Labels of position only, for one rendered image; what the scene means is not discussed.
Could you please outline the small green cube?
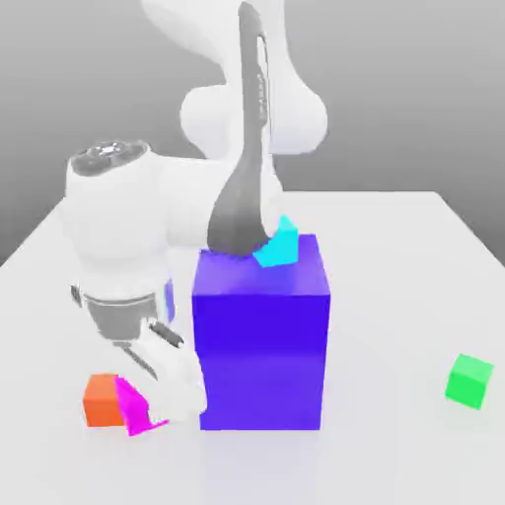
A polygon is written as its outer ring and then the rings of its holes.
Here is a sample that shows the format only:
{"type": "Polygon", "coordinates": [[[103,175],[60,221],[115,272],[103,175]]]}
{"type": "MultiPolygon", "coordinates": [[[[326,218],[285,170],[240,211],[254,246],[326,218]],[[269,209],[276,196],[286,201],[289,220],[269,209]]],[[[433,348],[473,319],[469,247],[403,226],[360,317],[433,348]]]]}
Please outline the small green cube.
{"type": "Polygon", "coordinates": [[[491,363],[460,354],[450,371],[445,397],[480,410],[493,370],[491,363]]]}

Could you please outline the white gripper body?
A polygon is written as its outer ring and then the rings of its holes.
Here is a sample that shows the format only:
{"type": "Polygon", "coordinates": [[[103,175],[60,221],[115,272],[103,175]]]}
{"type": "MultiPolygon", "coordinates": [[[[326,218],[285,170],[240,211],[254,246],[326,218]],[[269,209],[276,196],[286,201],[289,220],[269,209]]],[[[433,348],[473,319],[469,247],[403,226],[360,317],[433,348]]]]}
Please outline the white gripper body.
{"type": "Polygon", "coordinates": [[[127,380],[147,399],[157,420],[182,422],[207,408],[200,362],[194,349],[170,329],[144,329],[128,343],[117,342],[127,380]]]}

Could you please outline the small cyan cube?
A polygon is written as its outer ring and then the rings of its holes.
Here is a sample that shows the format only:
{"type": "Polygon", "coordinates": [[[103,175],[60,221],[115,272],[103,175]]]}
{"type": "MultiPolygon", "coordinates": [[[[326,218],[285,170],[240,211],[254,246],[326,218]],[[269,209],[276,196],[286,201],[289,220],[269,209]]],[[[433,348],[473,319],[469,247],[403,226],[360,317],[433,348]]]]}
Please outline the small cyan cube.
{"type": "Polygon", "coordinates": [[[252,255],[263,268],[296,263],[299,257],[298,228],[287,216],[281,216],[274,236],[252,255]]]}

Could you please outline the small magenta cube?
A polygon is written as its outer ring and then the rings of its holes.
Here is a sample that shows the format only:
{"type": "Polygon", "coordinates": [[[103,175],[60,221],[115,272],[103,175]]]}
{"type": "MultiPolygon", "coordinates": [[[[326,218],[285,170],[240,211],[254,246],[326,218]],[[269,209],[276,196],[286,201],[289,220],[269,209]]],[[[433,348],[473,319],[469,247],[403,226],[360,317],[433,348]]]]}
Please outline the small magenta cube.
{"type": "Polygon", "coordinates": [[[149,403],[124,378],[114,378],[115,390],[121,417],[130,437],[167,425],[169,420],[152,422],[149,416],[149,403]]]}

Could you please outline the small orange cube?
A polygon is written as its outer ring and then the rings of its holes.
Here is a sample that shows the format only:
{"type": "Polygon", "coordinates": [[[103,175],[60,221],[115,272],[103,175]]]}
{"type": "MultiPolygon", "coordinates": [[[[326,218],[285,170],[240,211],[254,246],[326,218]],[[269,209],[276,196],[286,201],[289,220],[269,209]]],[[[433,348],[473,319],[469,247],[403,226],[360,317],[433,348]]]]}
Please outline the small orange cube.
{"type": "Polygon", "coordinates": [[[91,375],[84,391],[83,406],[89,427],[123,426],[115,388],[116,375],[91,375]]]}

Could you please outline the large blue box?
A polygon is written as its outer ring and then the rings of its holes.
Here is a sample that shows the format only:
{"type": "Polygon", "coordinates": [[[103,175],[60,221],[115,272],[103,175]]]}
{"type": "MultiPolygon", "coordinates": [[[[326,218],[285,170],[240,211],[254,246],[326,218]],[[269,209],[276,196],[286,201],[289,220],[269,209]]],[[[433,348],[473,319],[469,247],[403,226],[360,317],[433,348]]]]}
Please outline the large blue box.
{"type": "Polygon", "coordinates": [[[200,253],[192,288],[194,345],[207,393],[200,427],[321,426],[330,290],[318,239],[293,264],[200,253]]]}

